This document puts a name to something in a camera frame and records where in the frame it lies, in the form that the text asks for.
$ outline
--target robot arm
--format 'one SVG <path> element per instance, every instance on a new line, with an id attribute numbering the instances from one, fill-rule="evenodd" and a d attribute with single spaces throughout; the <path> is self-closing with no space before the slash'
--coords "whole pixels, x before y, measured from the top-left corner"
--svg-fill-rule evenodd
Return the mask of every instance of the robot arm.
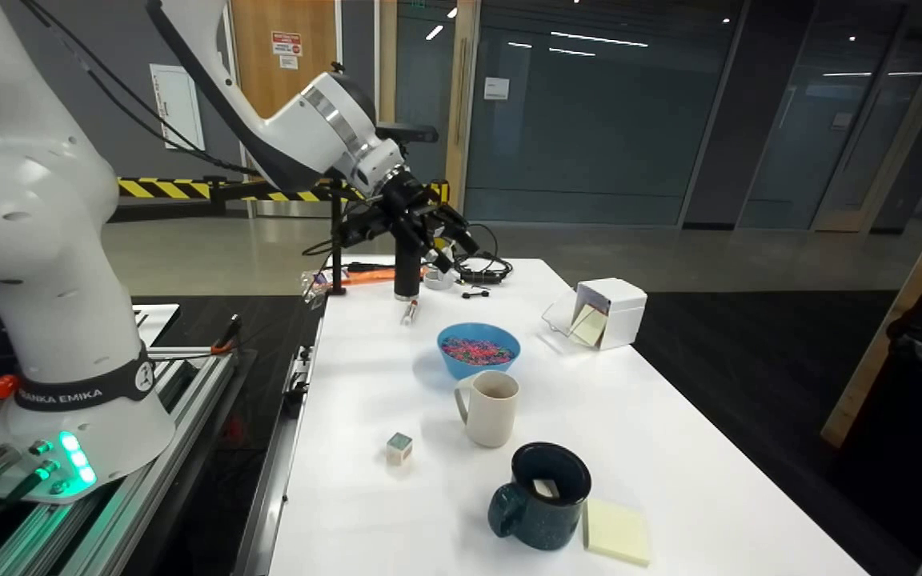
<path id="1" fill-rule="evenodd" d="M 341 73 L 320 73 L 273 117 L 260 117 L 225 67 L 213 32 L 227 0 L 151 0 L 151 20 L 197 89 L 278 190 L 340 172 L 352 190 L 382 194 L 404 169 L 394 141 L 374 133 L 372 102 Z"/>
<path id="2" fill-rule="evenodd" d="M 22 372 L 22 386 L 0 405 L 0 444 L 45 448 L 53 475 L 33 499 L 75 499 L 171 439 L 151 395 L 131 297 L 98 240 L 116 202 L 108 164 L 0 11 L 0 319 Z M 64 457 L 59 439 L 79 444 L 75 461 Z"/>
<path id="3" fill-rule="evenodd" d="M 213 43 L 225 5 L 227 0 L 151 0 L 146 11 L 273 185 L 302 190 L 329 172 L 344 179 L 369 206 L 341 221 L 340 240 L 350 247 L 389 229 L 398 269 L 411 269 L 411 274 L 423 252 L 436 252 L 438 269 L 453 267 L 436 250 L 433 229 L 476 252 L 465 217 L 409 176 L 389 138 L 376 138 L 374 108 L 350 78 L 320 73 L 273 117 L 260 117 Z M 398 295 L 404 291 L 417 291 L 417 278 L 398 285 Z"/>

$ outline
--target mug handle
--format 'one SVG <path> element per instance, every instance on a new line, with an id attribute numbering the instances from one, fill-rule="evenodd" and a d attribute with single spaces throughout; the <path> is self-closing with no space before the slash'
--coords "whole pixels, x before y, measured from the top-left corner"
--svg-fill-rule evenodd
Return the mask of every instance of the mug handle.
<path id="1" fill-rule="evenodd" d="M 513 534 L 515 518 L 521 516 L 521 499 L 515 483 L 506 483 L 488 499 L 488 529 L 492 534 L 506 539 Z"/>
<path id="2" fill-rule="evenodd" d="M 465 391 L 467 391 L 467 384 L 453 386 L 453 403 L 456 403 L 462 423 L 467 423 Z"/>

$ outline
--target blue bowl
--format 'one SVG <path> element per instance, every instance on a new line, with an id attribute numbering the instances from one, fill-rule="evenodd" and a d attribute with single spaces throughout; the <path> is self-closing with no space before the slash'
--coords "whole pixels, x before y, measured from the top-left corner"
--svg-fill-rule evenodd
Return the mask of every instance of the blue bowl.
<path id="1" fill-rule="evenodd" d="M 492 324 L 453 324 L 436 342 L 456 380 L 476 372 L 506 372 L 521 354 L 521 342 Z"/>

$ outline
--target white box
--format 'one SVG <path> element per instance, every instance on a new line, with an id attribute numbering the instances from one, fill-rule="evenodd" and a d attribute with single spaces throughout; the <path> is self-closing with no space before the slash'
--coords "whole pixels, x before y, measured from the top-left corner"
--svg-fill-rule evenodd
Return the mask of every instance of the white box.
<path id="1" fill-rule="evenodd" d="M 645 291 L 624 278 L 591 278 L 577 285 L 569 334 L 591 349 L 630 346 L 645 315 Z"/>

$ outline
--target small cube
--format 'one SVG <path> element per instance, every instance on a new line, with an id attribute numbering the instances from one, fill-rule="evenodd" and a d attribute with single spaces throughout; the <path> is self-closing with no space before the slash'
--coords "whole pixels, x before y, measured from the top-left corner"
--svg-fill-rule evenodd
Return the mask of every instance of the small cube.
<path id="1" fill-rule="evenodd" d="M 409 434 L 394 432 L 394 434 L 386 439 L 386 461 L 389 461 L 389 467 L 399 467 L 399 463 L 409 457 L 409 448 L 411 448 Z"/>

